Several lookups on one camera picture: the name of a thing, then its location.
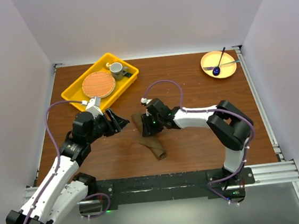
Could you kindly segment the brown cloth napkin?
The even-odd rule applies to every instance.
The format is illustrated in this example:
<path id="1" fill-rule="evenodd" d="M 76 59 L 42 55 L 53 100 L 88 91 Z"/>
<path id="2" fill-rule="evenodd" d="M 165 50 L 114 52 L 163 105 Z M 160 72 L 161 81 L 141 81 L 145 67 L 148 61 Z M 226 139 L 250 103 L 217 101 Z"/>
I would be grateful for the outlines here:
<path id="1" fill-rule="evenodd" d="M 153 155 L 155 155 L 156 159 L 162 160 L 167 158 L 167 152 L 162 143 L 160 143 L 159 139 L 156 136 L 151 137 L 143 137 L 143 125 L 141 119 L 141 113 L 135 112 L 131 115 L 131 119 L 136 126 L 137 130 L 139 131 L 139 143 L 144 145 L 145 147 L 149 148 Z"/>

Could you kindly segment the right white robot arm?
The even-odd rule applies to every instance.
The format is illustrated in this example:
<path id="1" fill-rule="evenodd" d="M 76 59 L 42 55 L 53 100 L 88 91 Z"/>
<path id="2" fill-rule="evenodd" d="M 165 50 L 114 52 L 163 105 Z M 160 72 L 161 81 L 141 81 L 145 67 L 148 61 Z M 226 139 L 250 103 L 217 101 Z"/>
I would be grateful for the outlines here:
<path id="1" fill-rule="evenodd" d="M 184 129 L 191 127 L 209 128 L 225 147 L 225 161 L 222 178 L 210 181 L 211 184 L 226 182 L 235 185 L 242 179 L 246 162 L 248 143 L 254 136 L 254 124 L 248 116 L 229 101 L 206 108 L 169 108 L 158 98 L 141 99 L 146 112 L 142 114 L 142 135 L 155 136 L 164 128 Z"/>

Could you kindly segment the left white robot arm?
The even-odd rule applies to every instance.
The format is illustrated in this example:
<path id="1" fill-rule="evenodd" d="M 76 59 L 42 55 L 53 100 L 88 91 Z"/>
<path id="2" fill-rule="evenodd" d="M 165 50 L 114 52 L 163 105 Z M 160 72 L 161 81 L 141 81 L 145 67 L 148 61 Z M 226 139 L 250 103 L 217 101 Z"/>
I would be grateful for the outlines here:
<path id="1" fill-rule="evenodd" d="M 77 170 L 95 140 L 119 133 L 128 123 L 111 109 L 97 115 L 78 113 L 49 173 L 19 211 L 9 212 L 6 224 L 60 224 L 79 201 L 92 200 L 96 179 Z"/>

